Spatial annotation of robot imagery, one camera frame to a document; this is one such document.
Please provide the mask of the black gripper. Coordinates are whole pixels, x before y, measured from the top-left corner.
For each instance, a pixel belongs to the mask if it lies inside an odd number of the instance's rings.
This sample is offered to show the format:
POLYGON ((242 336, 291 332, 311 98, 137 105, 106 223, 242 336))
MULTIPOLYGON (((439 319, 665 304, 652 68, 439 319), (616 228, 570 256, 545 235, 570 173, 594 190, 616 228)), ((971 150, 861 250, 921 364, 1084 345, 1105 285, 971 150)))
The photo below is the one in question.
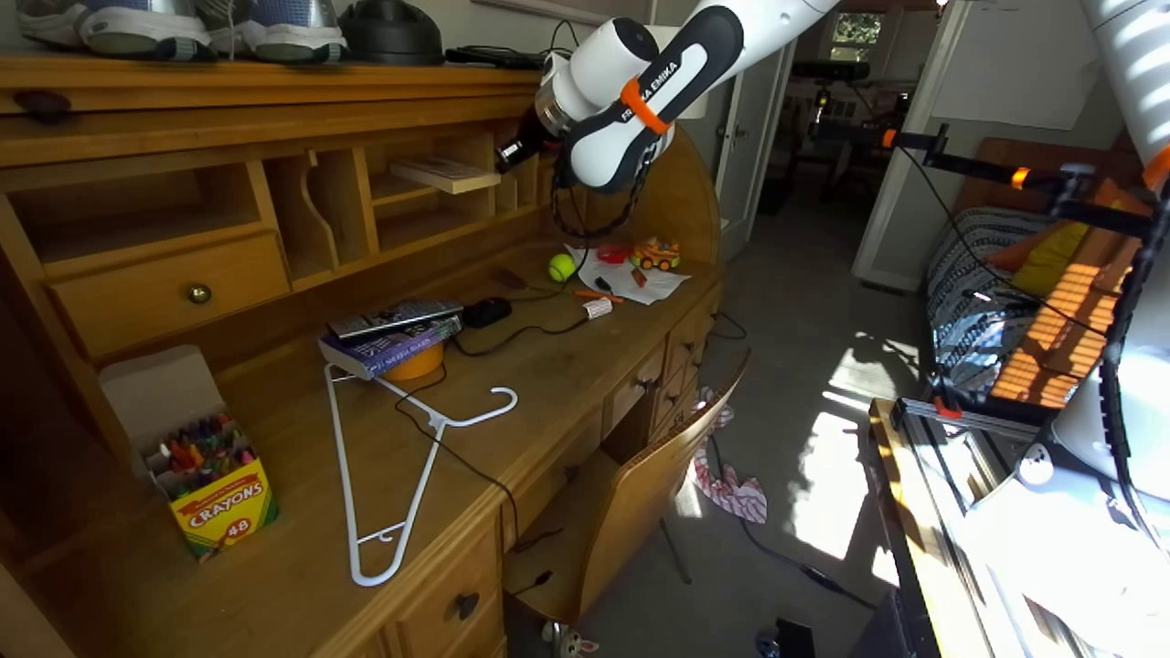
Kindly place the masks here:
POLYGON ((525 111, 511 138, 505 138, 493 152, 498 173, 519 168, 542 146, 559 138, 559 123, 548 120, 542 111, 525 111))

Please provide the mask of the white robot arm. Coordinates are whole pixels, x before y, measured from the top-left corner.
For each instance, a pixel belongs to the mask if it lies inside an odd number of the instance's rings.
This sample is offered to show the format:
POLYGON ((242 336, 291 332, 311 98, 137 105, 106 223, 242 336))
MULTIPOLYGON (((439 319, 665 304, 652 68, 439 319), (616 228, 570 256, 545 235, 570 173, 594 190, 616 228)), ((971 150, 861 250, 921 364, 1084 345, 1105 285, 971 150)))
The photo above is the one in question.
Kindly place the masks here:
POLYGON ((632 20, 606 20, 570 54, 545 57, 498 168, 511 173, 555 146, 578 187, 625 190, 672 146, 672 123, 705 93, 776 54, 833 9, 837 0, 699 0, 669 43, 632 20))

